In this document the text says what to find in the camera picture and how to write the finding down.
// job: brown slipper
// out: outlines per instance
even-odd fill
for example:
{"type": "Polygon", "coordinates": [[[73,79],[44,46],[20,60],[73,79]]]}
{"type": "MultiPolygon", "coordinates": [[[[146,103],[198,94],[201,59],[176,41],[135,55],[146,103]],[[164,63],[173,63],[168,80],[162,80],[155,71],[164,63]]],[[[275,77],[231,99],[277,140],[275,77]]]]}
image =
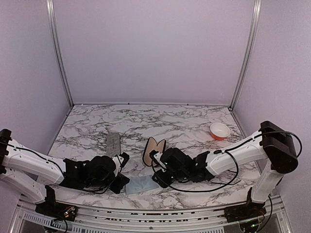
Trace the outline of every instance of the brown slipper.
{"type": "Polygon", "coordinates": [[[146,166],[151,166],[152,159],[150,158],[149,154],[151,151],[155,150],[158,152],[163,153],[165,151],[166,140],[163,139],[159,143],[153,137],[149,137],[144,153],[142,154],[142,161],[146,166]]]}

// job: bowl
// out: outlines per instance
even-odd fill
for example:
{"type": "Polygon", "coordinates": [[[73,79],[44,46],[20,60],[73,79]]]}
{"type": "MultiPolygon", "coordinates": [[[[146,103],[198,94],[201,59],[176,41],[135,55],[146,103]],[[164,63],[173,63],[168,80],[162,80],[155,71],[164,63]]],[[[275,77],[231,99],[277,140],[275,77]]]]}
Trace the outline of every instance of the bowl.
{"type": "Polygon", "coordinates": [[[230,129],[223,123],[213,123],[210,126],[210,132],[213,138],[216,140],[225,140],[230,135],[230,129]]]}

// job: white wall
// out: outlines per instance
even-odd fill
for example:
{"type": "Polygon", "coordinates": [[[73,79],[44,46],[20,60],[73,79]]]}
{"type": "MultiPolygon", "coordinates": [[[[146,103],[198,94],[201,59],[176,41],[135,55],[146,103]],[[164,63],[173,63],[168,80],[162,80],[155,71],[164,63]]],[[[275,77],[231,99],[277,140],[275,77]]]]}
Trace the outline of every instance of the white wall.
{"type": "Polygon", "coordinates": [[[311,232],[311,2],[264,0],[254,51],[235,109],[250,134],[270,120],[304,148],[279,186],[294,233],[311,232]]]}
{"type": "Polygon", "coordinates": [[[229,105],[253,0],[55,0],[76,103],[229,105]]]}
{"type": "MultiPolygon", "coordinates": [[[[61,85],[45,1],[2,0],[0,7],[0,130],[47,153],[69,110],[61,85]]],[[[0,182],[0,232],[19,193],[0,182]]]]}

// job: marble tabletop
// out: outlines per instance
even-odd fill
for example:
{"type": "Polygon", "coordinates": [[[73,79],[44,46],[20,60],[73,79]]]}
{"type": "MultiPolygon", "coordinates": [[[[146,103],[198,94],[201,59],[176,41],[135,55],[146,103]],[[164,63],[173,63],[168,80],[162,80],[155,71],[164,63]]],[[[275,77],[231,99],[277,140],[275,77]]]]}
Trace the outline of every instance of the marble tabletop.
{"type": "MultiPolygon", "coordinates": [[[[106,136],[118,132],[121,150],[130,155],[122,170],[127,177],[153,174],[152,168],[142,162],[142,153],[147,139],[167,140],[166,148],[177,147],[190,157],[206,151],[229,146],[242,139],[236,123],[225,107],[188,105],[86,105],[74,106],[50,151],[50,156],[72,160],[90,160],[96,155],[105,155],[106,136]],[[216,141],[210,136],[209,127],[222,122],[231,129],[225,141],[216,141]]],[[[212,181],[227,182],[233,173],[225,172],[212,181]]],[[[161,187],[126,195],[106,193],[92,194],[60,186],[53,186],[60,201],[118,209],[189,209],[246,200],[249,188],[259,177],[254,162],[240,166],[238,180],[211,193],[182,193],[161,187]]],[[[174,183],[176,188],[208,190],[218,184],[174,183]]]]}

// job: orange bowl bottom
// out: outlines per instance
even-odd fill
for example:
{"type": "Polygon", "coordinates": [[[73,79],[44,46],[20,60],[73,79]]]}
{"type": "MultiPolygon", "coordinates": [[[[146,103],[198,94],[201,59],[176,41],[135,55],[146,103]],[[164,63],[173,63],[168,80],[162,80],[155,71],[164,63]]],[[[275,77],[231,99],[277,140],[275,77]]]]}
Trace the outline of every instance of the orange bowl bottom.
{"type": "Polygon", "coordinates": [[[215,138],[216,140],[218,141],[222,141],[222,140],[225,140],[226,137],[219,137],[219,136],[216,136],[215,134],[213,134],[212,132],[210,133],[212,135],[213,138],[215,138]]]}

